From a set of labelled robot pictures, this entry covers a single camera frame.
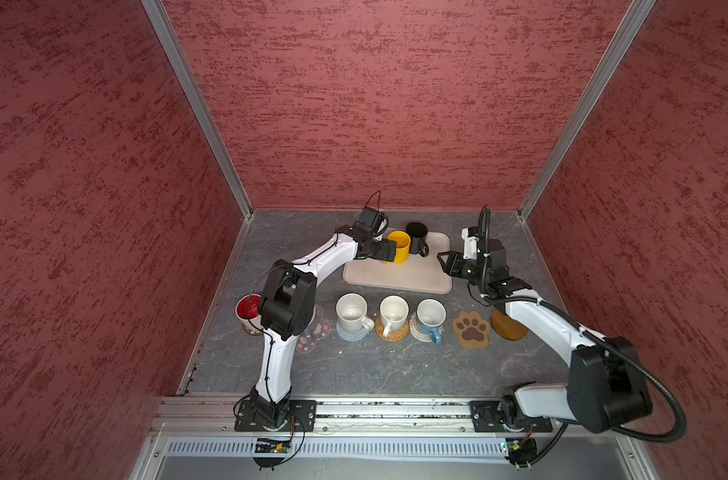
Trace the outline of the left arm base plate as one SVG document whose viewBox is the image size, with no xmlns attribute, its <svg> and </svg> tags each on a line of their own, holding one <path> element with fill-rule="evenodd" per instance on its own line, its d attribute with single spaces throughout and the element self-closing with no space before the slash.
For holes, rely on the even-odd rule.
<svg viewBox="0 0 728 480">
<path fill-rule="evenodd" d="M 286 432 L 291 426 L 299 433 L 312 432 L 318 402 L 314 400 L 286 400 L 272 405 L 258 397 L 241 402 L 235 412 L 236 432 Z"/>
</svg>

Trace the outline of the beige woven spiral coaster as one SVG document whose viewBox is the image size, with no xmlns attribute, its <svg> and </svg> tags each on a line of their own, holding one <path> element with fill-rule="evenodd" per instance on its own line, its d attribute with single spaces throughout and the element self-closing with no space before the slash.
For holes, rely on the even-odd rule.
<svg viewBox="0 0 728 480">
<path fill-rule="evenodd" d="M 423 343 L 433 343 L 434 340 L 430 333 L 423 330 L 423 324 L 419 321 L 416 314 L 409 319 L 409 332 L 418 341 Z"/>
</svg>

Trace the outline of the brown round wooden coaster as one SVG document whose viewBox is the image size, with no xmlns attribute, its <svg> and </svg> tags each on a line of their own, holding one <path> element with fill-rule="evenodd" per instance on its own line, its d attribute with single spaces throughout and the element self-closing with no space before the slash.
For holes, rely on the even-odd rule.
<svg viewBox="0 0 728 480">
<path fill-rule="evenodd" d="M 513 320 L 497 309 L 492 312 L 490 323 L 494 332 L 501 338 L 508 341 L 519 341 L 529 332 L 526 326 Z"/>
</svg>

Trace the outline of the light blue mug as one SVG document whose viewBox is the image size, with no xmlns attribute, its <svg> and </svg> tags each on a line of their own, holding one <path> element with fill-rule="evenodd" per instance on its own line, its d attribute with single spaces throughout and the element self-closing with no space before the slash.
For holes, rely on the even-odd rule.
<svg viewBox="0 0 728 480">
<path fill-rule="evenodd" d="M 442 343 L 442 325 L 446 320 L 446 310 L 441 302 L 435 299 L 422 300 L 416 310 L 419 321 L 423 324 L 423 330 L 431 334 L 434 344 Z"/>
</svg>

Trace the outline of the pink flower coaster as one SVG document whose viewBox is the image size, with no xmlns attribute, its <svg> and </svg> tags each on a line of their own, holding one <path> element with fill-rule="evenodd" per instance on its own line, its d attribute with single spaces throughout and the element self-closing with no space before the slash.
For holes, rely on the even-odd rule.
<svg viewBox="0 0 728 480">
<path fill-rule="evenodd" d="M 328 321 L 324 318 L 323 308 L 314 305 L 313 315 L 309 325 L 299 335 L 296 348 L 300 353 L 312 351 L 319 341 L 326 338 L 331 331 Z"/>
</svg>

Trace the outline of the brown woven rattan coaster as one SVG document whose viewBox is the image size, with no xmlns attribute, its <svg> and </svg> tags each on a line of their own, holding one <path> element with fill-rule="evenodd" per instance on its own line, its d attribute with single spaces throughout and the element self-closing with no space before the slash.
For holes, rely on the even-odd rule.
<svg viewBox="0 0 728 480">
<path fill-rule="evenodd" d="M 385 335 L 385 327 L 381 321 L 381 318 L 377 317 L 377 319 L 375 320 L 375 332 L 381 339 L 387 342 L 399 342 L 409 334 L 409 331 L 410 325 L 409 322 L 406 321 L 401 328 L 399 328 L 398 330 L 390 331 L 388 335 Z"/>
</svg>

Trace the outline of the white mug red inside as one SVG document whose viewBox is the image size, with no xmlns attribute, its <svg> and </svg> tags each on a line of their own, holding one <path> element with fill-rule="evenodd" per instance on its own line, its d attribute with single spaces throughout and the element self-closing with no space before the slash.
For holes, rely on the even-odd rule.
<svg viewBox="0 0 728 480">
<path fill-rule="evenodd" d="M 249 294 L 242 297 L 235 307 L 235 314 L 242 324 L 252 329 L 261 328 L 261 316 L 259 314 L 259 304 L 261 296 L 259 294 Z"/>
</svg>

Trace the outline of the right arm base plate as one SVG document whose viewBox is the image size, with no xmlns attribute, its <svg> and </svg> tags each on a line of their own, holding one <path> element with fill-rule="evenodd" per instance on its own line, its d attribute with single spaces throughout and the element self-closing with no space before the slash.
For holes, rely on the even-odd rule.
<svg viewBox="0 0 728 480">
<path fill-rule="evenodd" d="M 506 396 L 498 400 L 475 400 L 469 403 L 470 417 L 476 433 L 550 433 L 551 421 L 545 417 L 528 417 Z"/>
</svg>

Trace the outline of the yellow mug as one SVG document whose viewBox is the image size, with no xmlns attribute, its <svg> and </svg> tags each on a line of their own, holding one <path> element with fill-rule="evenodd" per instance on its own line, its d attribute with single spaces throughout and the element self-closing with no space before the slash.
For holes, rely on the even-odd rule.
<svg viewBox="0 0 728 480">
<path fill-rule="evenodd" d="M 405 263 L 410 255 L 411 237 L 404 231 L 393 231 L 388 235 L 388 240 L 396 245 L 393 263 Z"/>
</svg>

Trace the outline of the black mug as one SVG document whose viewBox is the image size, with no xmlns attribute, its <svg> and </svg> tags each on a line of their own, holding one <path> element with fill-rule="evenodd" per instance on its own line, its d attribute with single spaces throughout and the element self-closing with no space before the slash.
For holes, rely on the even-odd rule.
<svg viewBox="0 0 728 480">
<path fill-rule="evenodd" d="M 410 237 L 409 254 L 427 257 L 430 253 L 427 244 L 427 226 L 421 222 L 410 222 L 405 226 L 405 232 Z"/>
</svg>

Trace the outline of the grey round coaster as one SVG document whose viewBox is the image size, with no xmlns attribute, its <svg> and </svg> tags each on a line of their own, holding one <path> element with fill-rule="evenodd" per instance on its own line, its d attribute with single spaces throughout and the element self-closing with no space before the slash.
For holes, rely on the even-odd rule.
<svg viewBox="0 0 728 480">
<path fill-rule="evenodd" d="M 346 342 L 350 342 L 350 343 L 359 342 L 359 341 L 363 340 L 369 333 L 369 330 L 365 327 L 362 327 L 355 331 L 346 330 L 340 322 L 338 322 L 336 324 L 336 331 L 337 331 L 338 336 L 342 340 L 344 340 Z"/>
</svg>

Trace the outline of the brown paw coaster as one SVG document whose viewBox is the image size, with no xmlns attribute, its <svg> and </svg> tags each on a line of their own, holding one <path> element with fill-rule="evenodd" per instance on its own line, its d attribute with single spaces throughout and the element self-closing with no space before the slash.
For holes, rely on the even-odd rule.
<svg viewBox="0 0 728 480">
<path fill-rule="evenodd" d="M 463 349 L 483 350 L 489 346 L 491 325 L 479 312 L 461 311 L 451 325 Z"/>
</svg>

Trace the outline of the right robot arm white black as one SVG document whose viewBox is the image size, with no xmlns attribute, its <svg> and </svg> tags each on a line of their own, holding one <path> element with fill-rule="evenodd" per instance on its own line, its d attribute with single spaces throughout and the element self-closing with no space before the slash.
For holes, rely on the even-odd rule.
<svg viewBox="0 0 728 480">
<path fill-rule="evenodd" d="M 532 286 L 511 275 L 498 240 L 486 239 L 473 258 L 458 251 L 438 254 L 442 271 L 477 287 L 483 301 L 521 324 L 548 345 L 569 369 L 564 384 L 521 384 L 499 404 L 504 425 L 523 428 L 531 418 L 553 418 L 592 433 L 616 433 L 655 443 L 669 443 L 686 432 L 685 412 L 674 394 L 641 365 L 627 339 L 591 330 L 546 301 Z M 657 389 L 669 404 L 673 426 L 664 433 L 628 428 L 653 411 L 649 390 Z"/>
</svg>

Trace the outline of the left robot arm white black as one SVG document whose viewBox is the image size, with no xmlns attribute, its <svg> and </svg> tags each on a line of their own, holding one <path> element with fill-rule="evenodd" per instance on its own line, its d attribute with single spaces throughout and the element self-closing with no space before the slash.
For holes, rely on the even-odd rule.
<svg viewBox="0 0 728 480">
<path fill-rule="evenodd" d="M 396 242 L 346 226 L 311 253 L 273 264 L 260 293 L 264 348 L 258 380 L 249 397 L 257 418 L 269 428 L 280 428 L 290 415 L 294 351 L 312 320 L 317 287 L 351 261 L 392 262 L 396 252 Z"/>
</svg>

